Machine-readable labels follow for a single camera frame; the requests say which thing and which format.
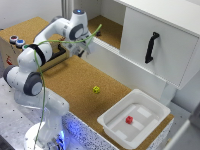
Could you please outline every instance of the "yellow object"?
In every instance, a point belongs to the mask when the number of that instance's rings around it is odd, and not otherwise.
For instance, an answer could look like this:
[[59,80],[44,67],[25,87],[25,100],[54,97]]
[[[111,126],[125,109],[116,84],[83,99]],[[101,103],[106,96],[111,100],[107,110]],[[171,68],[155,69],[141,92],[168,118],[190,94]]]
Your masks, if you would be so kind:
[[99,93],[100,92],[100,88],[98,86],[95,86],[93,88],[93,92],[96,93],[96,94]]

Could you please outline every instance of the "cabinet door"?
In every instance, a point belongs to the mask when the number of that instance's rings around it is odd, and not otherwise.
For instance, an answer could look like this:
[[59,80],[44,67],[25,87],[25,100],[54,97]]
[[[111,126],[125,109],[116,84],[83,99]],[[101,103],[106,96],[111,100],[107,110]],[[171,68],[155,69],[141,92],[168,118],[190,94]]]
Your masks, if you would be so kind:
[[[145,56],[153,32],[160,36],[154,40],[153,60],[146,64]],[[197,41],[198,37],[127,8],[120,54],[179,86]]]

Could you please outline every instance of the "green cable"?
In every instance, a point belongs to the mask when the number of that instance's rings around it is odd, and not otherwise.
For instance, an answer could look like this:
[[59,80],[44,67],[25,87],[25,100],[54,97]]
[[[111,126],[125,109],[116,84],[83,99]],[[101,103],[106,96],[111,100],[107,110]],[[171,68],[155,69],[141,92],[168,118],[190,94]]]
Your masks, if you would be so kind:
[[[47,40],[47,41],[42,41],[40,42],[38,45],[41,45],[43,43],[46,43],[46,42],[60,42],[60,43],[80,43],[80,42],[84,42],[86,41],[87,39],[90,39],[90,41],[87,43],[86,47],[84,48],[87,49],[88,48],[88,45],[90,44],[90,42],[92,41],[92,38],[96,35],[96,33],[100,30],[100,28],[102,27],[102,24],[99,25],[99,27],[96,29],[96,31],[91,34],[89,37],[83,39],[83,40],[80,40],[80,41],[59,41],[59,40]],[[45,104],[45,82],[44,82],[44,77],[43,77],[43,74],[42,74],[42,70],[41,70],[41,67],[38,63],[38,60],[37,60],[37,56],[36,56],[36,51],[34,50],[34,57],[35,57],[35,61],[36,61],[36,64],[39,68],[39,72],[41,74],[41,77],[42,77],[42,82],[43,82],[43,87],[44,87],[44,96],[43,96],[43,105],[42,105],[42,117],[41,117],[41,121],[40,121],[40,125],[39,125],[39,129],[38,129],[38,132],[37,132],[37,136],[36,136],[36,139],[35,139],[35,144],[34,144],[34,150],[35,150],[35,146],[36,146],[36,143],[37,143],[37,140],[38,140],[38,135],[39,135],[39,131],[40,131],[40,127],[42,125],[42,120],[43,120],[43,117],[44,117],[44,104]]]

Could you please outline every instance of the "cardboard box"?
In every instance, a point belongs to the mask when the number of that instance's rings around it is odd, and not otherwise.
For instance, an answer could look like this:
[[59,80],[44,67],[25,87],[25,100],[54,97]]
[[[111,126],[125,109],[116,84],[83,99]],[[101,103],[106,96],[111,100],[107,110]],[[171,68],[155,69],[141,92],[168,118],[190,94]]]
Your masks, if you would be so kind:
[[[17,35],[20,39],[25,40],[26,44],[32,44],[35,36],[46,26],[48,22],[43,20],[40,17],[36,17],[5,30],[0,31],[0,52],[2,56],[2,60],[4,63],[4,67],[8,67],[9,65],[18,65],[17,57],[22,52],[22,49],[16,48],[15,45],[10,44],[9,38],[12,35]],[[62,39],[60,35],[53,35],[49,40],[58,40]],[[59,43],[51,43],[53,54],[59,54]],[[56,58],[47,62],[44,66],[42,66],[42,71],[46,71],[49,68],[55,66],[56,64],[62,62],[63,60],[69,57],[69,53],[62,52],[61,55],[57,55]]]

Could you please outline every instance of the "cabinet handle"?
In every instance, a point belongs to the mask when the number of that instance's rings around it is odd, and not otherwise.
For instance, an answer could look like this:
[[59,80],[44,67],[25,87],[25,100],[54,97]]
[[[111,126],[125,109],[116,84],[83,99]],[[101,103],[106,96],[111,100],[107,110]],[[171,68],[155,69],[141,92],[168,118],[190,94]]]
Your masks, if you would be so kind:
[[149,62],[151,62],[153,60],[153,57],[151,57],[151,53],[153,50],[153,46],[154,46],[154,40],[157,39],[160,35],[156,32],[153,32],[153,36],[151,37],[150,41],[149,41],[149,45],[148,45],[148,49],[147,49],[147,53],[146,53],[146,57],[145,57],[145,63],[148,64]]

